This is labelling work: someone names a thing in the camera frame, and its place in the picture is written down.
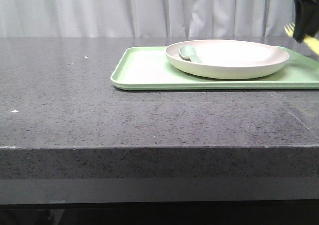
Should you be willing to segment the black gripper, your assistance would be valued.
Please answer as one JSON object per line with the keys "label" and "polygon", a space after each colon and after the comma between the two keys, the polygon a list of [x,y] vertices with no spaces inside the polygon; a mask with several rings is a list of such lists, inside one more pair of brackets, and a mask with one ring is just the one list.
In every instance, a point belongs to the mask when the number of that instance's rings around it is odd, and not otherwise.
{"label": "black gripper", "polygon": [[295,30],[293,38],[298,43],[306,36],[313,37],[319,31],[319,0],[294,0]]}

